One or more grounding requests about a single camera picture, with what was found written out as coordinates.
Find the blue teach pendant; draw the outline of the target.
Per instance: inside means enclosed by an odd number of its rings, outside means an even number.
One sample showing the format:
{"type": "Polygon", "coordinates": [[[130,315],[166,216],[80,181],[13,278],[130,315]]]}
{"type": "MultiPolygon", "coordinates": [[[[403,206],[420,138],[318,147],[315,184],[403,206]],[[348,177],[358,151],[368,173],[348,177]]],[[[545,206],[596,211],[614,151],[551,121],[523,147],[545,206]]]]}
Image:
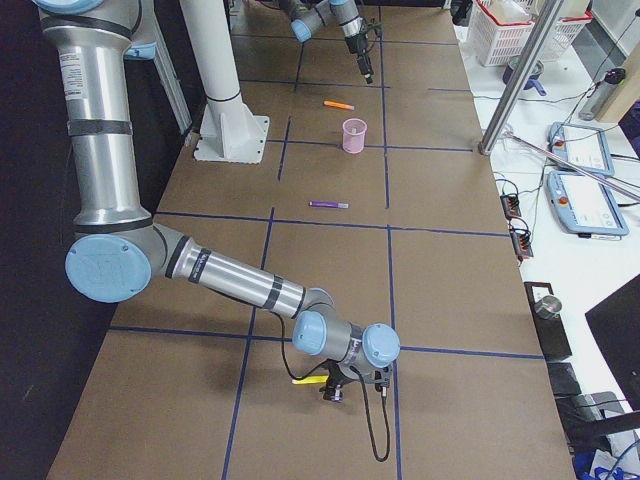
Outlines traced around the blue teach pendant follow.
{"type": "Polygon", "coordinates": [[[629,234],[612,193],[596,180],[578,173],[551,171],[545,187],[551,210],[567,233],[602,239],[629,234]]]}
{"type": "Polygon", "coordinates": [[[612,177],[615,173],[603,129],[554,122],[548,132],[549,151],[591,173],[612,177]]]}

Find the black monitor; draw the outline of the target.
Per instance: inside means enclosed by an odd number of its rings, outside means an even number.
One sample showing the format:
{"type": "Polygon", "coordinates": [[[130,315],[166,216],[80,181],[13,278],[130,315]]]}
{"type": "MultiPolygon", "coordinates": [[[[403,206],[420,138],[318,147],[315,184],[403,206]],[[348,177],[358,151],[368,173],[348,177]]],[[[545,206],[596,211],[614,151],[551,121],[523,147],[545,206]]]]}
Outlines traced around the black monitor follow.
{"type": "Polygon", "coordinates": [[[639,280],[634,279],[586,313],[605,362],[634,410],[639,409],[639,280]]]}

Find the white red plastic basket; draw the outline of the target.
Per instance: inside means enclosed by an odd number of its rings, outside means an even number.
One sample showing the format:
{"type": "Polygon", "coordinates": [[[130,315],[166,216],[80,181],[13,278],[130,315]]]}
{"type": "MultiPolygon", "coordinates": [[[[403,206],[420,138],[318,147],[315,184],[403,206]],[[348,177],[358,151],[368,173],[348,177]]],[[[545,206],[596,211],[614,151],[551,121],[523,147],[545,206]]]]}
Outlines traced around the white red plastic basket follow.
{"type": "MultiPolygon", "coordinates": [[[[503,66],[521,54],[535,26],[537,1],[515,1],[529,15],[527,21],[505,23],[495,14],[494,1],[475,1],[466,43],[482,66],[503,66]]],[[[580,17],[561,16],[540,54],[543,62],[558,60],[572,45],[580,31],[593,19],[586,10],[580,17]]]]}

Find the far blue teach pendant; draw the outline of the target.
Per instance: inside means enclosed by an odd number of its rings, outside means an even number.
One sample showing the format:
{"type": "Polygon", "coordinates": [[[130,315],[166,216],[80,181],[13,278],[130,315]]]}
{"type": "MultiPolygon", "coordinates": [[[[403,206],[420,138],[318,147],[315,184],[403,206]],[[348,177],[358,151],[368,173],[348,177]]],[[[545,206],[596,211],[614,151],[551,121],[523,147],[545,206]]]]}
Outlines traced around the far blue teach pendant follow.
{"type": "Polygon", "coordinates": [[[554,122],[548,132],[549,151],[591,173],[612,177],[615,173],[603,129],[554,122]]]}

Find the aluminium frame post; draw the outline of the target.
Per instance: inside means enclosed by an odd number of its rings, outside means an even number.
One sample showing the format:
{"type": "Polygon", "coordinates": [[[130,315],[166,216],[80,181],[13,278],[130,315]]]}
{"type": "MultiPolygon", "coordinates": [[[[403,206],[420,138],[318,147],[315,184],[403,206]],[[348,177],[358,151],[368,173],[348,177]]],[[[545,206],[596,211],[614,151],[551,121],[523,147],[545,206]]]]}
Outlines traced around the aluminium frame post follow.
{"type": "Polygon", "coordinates": [[[506,84],[489,125],[478,144],[480,154],[489,156],[503,133],[506,123],[516,106],[518,97],[524,89],[536,62],[539,60],[547,38],[552,33],[554,25],[560,17],[564,4],[564,0],[546,1],[544,3],[538,20],[519,56],[517,66],[506,84]]]}

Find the orange highlighter pen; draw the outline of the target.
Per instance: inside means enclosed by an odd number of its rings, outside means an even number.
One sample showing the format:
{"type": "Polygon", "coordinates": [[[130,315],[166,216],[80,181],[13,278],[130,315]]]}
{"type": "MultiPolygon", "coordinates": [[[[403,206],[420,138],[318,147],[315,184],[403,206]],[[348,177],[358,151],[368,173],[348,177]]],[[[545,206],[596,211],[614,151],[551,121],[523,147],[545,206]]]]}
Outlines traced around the orange highlighter pen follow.
{"type": "Polygon", "coordinates": [[[335,102],[335,101],[331,101],[331,100],[324,100],[323,101],[323,105],[327,106],[327,107],[330,107],[330,108],[336,108],[336,109],[348,110],[348,111],[354,111],[354,109],[355,109],[354,105],[341,103],[341,102],[335,102]]]}

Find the long pink grabber stick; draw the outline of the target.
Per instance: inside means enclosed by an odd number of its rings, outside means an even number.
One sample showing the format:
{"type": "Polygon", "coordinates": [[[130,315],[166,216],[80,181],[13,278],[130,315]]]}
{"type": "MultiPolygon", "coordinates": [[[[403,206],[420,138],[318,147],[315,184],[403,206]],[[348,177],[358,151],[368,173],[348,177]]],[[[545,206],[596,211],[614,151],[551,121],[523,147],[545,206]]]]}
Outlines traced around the long pink grabber stick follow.
{"type": "Polygon", "coordinates": [[[591,178],[592,180],[596,181],[600,185],[603,185],[603,186],[609,188],[612,191],[615,191],[615,192],[617,192],[617,193],[619,193],[619,194],[621,194],[623,196],[626,196],[626,197],[632,199],[635,202],[639,202],[640,201],[640,196],[638,194],[634,193],[633,191],[630,191],[630,190],[627,190],[627,189],[625,189],[625,188],[623,188],[621,186],[618,186],[617,184],[614,184],[612,181],[606,180],[606,179],[596,175],[595,173],[592,173],[592,172],[586,170],[585,168],[583,168],[581,166],[574,165],[574,164],[564,160],[562,157],[560,157],[560,156],[558,156],[558,155],[556,155],[556,154],[554,154],[552,152],[546,151],[546,150],[544,150],[544,149],[542,149],[542,148],[540,148],[540,147],[538,147],[538,146],[536,146],[536,145],[534,145],[534,144],[532,144],[532,143],[530,143],[530,142],[528,142],[528,141],[526,141],[526,140],[514,135],[513,133],[505,132],[505,133],[502,134],[502,137],[504,139],[509,139],[509,140],[515,141],[516,143],[518,143],[518,144],[520,144],[520,145],[522,145],[522,146],[524,146],[524,147],[526,147],[526,148],[528,148],[530,150],[533,150],[534,152],[542,155],[543,157],[552,160],[553,162],[555,162],[556,164],[558,164],[560,166],[566,167],[566,168],[568,168],[570,170],[573,170],[573,171],[575,171],[575,172],[577,172],[577,173],[579,173],[579,174],[581,174],[581,175],[583,175],[585,177],[591,178]]]}

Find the steel cup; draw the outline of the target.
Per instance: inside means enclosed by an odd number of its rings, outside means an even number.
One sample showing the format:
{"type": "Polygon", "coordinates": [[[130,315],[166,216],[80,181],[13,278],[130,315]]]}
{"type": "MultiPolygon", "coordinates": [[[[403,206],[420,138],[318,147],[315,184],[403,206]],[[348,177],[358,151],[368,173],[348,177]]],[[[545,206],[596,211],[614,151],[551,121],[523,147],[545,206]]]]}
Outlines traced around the steel cup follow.
{"type": "Polygon", "coordinates": [[[534,303],[534,313],[544,320],[558,317],[561,310],[562,302],[554,295],[545,295],[534,303]]]}

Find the yellow highlighter pen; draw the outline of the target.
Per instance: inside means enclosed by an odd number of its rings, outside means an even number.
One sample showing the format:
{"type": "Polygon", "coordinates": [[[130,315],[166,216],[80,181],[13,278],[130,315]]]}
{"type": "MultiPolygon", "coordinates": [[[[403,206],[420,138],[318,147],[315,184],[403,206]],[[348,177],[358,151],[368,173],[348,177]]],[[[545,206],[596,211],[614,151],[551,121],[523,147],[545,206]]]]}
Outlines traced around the yellow highlighter pen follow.
{"type": "Polygon", "coordinates": [[[324,385],[328,380],[327,375],[311,375],[302,379],[292,379],[294,385],[324,385]]]}

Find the near blue teach pendant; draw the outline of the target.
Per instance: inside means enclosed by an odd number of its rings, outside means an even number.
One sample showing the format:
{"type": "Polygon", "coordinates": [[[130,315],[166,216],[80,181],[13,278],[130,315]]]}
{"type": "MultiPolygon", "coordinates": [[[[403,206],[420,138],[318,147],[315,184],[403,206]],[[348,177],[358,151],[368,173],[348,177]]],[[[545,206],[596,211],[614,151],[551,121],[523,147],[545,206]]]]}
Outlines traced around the near blue teach pendant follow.
{"type": "Polygon", "coordinates": [[[602,239],[629,234],[612,193],[596,180],[578,173],[551,171],[545,187],[551,210],[567,233],[602,239]]]}

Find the purple highlighter pen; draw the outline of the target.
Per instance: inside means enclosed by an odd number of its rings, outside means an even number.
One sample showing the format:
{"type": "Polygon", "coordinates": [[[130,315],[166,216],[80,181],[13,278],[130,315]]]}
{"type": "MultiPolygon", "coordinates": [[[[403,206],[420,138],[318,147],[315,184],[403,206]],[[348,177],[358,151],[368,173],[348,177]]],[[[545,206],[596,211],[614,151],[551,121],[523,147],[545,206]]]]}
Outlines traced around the purple highlighter pen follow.
{"type": "Polygon", "coordinates": [[[344,202],[330,201],[310,201],[308,205],[312,208],[328,208],[328,209],[348,209],[349,204],[344,202]]]}

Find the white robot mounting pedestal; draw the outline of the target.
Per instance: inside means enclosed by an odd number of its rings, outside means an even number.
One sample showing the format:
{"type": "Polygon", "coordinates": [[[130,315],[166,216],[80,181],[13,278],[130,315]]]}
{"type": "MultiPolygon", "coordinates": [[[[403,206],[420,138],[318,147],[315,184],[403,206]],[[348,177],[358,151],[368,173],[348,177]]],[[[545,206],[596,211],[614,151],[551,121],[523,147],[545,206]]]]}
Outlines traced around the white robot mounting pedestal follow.
{"type": "Polygon", "coordinates": [[[194,157],[257,164],[270,119],[254,115],[243,101],[224,3],[189,0],[180,6],[207,101],[194,157]]]}

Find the steel water bottle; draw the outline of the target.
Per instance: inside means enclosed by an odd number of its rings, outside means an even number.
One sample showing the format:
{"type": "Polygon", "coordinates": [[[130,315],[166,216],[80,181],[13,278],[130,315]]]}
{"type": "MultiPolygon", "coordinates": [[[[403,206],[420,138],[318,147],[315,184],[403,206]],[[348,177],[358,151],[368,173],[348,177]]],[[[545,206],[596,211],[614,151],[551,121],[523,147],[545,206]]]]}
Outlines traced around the steel water bottle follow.
{"type": "Polygon", "coordinates": [[[580,110],[579,118],[584,121],[594,120],[617,86],[625,79],[625,68],[616,67],[608,70],[603,78],[596,84],[593,93],[580,110]]]}

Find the pink mesh pen holder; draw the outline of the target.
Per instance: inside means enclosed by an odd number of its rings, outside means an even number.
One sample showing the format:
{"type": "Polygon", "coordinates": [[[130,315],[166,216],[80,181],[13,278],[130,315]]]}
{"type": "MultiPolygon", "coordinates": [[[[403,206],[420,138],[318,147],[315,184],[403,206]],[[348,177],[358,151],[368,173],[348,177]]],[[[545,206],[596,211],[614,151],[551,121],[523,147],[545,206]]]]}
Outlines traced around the pink mesh pen holder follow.
{"type": "Polygon", "coordinates": [[[342,124],[342,148],[350,154],[359,154],[365,146],[367,123],[359,118],[350,118],[342,124]]]}

